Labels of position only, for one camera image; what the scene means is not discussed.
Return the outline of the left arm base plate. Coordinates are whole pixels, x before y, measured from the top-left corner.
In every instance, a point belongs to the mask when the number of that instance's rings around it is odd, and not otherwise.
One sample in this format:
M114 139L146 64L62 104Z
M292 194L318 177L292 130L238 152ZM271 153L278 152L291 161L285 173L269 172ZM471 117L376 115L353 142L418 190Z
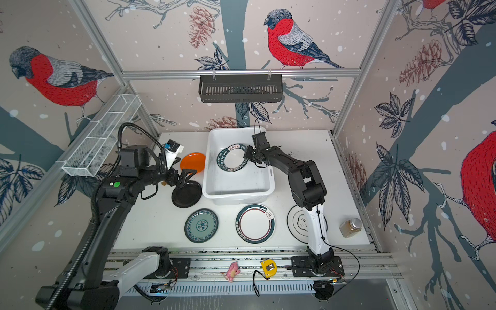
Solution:
M187 279L189 277L189 271L191 267L190 258L171 258L170 266L164 270L157 270L150 275L147 275L145 279L155 280L155 279Z

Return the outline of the green rim lettered plate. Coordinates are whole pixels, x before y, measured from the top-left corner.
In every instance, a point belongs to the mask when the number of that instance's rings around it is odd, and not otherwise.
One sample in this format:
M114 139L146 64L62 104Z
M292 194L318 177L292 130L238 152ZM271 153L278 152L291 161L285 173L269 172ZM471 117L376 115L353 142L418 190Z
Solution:
M216 158L218 167L225 172L234 173L247 165L244 158L247 147L237 143L222 149Z

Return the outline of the white plate black flower outline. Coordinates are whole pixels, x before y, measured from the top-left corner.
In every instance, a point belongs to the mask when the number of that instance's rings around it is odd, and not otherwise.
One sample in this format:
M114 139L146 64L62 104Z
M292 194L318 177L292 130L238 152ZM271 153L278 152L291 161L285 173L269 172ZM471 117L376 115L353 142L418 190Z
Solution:
M290 234L299 242L308 244L309 229L304 210L298 205L294 205L289 210L286 221Z

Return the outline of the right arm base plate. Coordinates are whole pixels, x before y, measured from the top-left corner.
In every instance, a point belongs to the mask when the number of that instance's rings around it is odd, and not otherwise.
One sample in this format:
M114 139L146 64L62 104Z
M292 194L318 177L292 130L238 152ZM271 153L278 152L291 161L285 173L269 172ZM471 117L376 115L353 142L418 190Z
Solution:
M338 256L323 264L312 261L310 257L291 257L291 263L286 269L292 271L293 276L297 278L312 276L342 278L345 275L341 258Z

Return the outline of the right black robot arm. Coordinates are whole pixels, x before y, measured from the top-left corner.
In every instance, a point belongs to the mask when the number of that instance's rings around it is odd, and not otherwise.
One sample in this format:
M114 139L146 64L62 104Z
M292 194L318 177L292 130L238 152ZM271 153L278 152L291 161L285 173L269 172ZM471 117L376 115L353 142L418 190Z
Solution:
M252 138L254 146L247 147L244 158L256 165L266 164L285 173L293 200L305 214L310 271L316 276L333 273L342 277L338 257L325 237L323 204L327 190L316 163L297 160L279 147L270 145L265 132L254 134Z

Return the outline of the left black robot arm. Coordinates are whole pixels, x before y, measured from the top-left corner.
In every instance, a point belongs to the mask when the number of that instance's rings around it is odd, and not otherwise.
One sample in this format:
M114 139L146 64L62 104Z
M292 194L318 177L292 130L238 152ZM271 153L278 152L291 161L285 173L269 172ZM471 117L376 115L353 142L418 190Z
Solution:
M178 154L183 145L171 139L165 144L156 138L152 141L158 154L145 145L117 143L118 157L90 199L92 218L83 239L55 284L40 288L37 305L44 309L115 309L123 294L146 276L178 273L168 248L148 247L111 276L103 276L121 226L145 188L161 182L181 188L196 173L180 173L173 167L181 160Z

